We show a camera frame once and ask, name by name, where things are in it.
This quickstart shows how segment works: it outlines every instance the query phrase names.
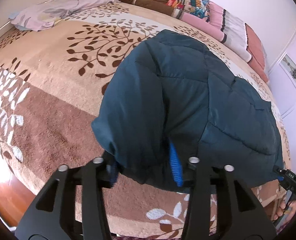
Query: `brown and beige blanket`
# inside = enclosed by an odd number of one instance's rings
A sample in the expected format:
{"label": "brown and beige blanket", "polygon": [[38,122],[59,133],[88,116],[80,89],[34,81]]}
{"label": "brown and beige blanket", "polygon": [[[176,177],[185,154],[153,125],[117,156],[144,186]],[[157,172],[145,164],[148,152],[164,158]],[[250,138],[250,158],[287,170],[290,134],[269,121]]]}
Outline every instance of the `brown and beige blanket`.
{"label": "brown and beige blanket", "polygon": [[[175,18],[126,3],[107,4],[75,13],[48,30],[13,28],[0,38],[0,154],[33,193],[61,164],[81,166],[103,153],[90,123],[105,89],[130,51],[163,29],[205,43],[236,76],[272,102],[285,166],[290,166],[286,133],[271,92],[245,61]],[[283,193],[277,181],[253,192],[263,206]],[[187,194],[139,185],[125,176],[104,190],[110,230],[125,236],[179,237],[188,199]],[[213,195],[211,231],[216,228],[216,204]],[[76,216],[81,219],[80,199]]]}

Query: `floral pillow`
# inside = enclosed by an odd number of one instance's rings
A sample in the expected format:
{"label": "floral pillow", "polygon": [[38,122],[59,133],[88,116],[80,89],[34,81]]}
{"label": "floral pillow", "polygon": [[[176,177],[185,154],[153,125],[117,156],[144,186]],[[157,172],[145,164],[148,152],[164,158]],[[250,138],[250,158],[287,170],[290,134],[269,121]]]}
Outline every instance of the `floral pillow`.
{"label": "floral pillow", "polygon": [[209,0],[169,0],[167,5],[210,21]]}

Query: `hand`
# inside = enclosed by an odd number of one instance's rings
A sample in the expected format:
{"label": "hand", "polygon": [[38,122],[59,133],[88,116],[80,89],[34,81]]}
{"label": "hand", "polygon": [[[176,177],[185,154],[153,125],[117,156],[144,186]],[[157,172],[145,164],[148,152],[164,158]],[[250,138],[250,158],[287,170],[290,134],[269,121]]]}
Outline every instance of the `hand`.
{"label": "hand", "polygon": [[[286,220],[284,221],[283,225],[286,225],[293,218],[294,214],[296,213],[296,201],[291,201],[290,207],[292,209],[291,209],[290,213],[288,214]],[[278,207],[273,219],[277,220],[278,217],[281,217],[285,208],[286,208],[286,202],[283,199],[283,201],[281,202],[280,206]]]}

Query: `bed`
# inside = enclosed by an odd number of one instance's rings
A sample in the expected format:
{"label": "bed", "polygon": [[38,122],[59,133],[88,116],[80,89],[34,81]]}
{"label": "bed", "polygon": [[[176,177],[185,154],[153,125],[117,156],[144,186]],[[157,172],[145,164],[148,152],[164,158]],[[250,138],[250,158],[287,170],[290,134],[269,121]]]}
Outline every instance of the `bed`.
{"label": "bed", "polygon": [[[12,28],[0,38],[0,154],[34,194],[61,164],[78,167],[101,156],[90,123],[116,68],[140,42],[168,29],[204,44],[235,76],[266,100],[289,146],[280,113],[260,76],[237,54],[197,28],[166,14],[120,2],[75,12],[41,32]],[[277,181],[252,189],[263,206],[284,195]],[[80,189],[76,218],[81,220]],[[140,185],[120,176],[104,190],[112,233],[150,238],[180,237],[188,194]],[[216,196],[211,228],[216,230]]]}

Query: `silver screw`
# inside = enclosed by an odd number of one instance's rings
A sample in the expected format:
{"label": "silver screw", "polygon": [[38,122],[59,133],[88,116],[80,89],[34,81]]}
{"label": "silver screw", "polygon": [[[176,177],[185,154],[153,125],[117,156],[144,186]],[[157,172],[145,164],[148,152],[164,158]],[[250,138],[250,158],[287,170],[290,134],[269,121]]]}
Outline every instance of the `silver screw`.
{"label": "silver screw", "polygon": [[226,170],[226,171],[234,171],[235,168],[234,168],[234,166],[232,166],[232,165],[226,165],[226,166],[225,166],[225,170]]}
{"label": "silver screw", "polygon": [[198,163],[200,160],[199,160],[199,158],[197,158],[197,157],[190,157],[189,158],[189,162],[190,163]]}
{"label": "silver screw", "polygon": [[93,163],[103,163],[104,162],[104,158],[102,157],[96,157],[92,160]]}
{"label": "silver screw", "polygon": [[68,169],[68,165],[64,164],[64,165],[61,165],[59,166],[58,170],[59,171],[66,171]]}

